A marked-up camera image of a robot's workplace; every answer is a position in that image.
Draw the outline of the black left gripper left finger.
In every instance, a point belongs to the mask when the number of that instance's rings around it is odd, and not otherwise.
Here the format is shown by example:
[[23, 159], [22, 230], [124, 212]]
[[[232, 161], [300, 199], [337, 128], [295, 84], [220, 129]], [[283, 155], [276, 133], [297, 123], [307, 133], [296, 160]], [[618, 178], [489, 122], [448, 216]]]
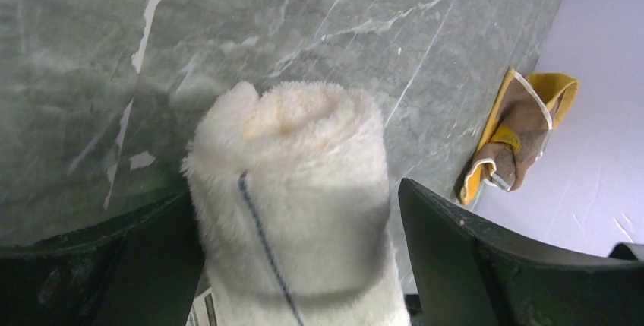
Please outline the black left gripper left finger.
[[1, 249], [3, 325], [184, 325], [204, 266], [190, 195]]

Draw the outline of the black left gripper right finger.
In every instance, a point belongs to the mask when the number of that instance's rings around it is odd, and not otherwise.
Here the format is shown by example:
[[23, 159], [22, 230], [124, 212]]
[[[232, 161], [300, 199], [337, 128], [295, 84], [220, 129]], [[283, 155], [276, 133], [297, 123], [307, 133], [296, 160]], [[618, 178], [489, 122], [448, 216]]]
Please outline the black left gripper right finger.
[[415, 325], [641, 325], [643, 247], [606, 257], [539, 242], [402, 179]]

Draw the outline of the white towel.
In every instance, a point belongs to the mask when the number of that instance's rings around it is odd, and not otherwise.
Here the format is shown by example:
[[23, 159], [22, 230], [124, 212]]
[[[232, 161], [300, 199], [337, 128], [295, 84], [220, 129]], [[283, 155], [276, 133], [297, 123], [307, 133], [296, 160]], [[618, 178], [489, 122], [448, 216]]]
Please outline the white towel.
[[217, 324], [410, 324], [366, 91], [239, 82], [198, 123], [182, 173]]

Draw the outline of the brown and yellow towel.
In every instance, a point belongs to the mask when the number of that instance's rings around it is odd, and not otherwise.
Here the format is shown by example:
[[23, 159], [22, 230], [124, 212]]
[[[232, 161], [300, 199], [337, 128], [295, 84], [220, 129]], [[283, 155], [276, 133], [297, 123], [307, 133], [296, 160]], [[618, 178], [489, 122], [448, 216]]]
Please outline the brown and yellow towel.
[[565, 74], [523, 76], [508, 69], [466, 170], [459, 202], [469, 205], [484, 183], [505, 192], [520, 188], [578, 91], [579, 81]]

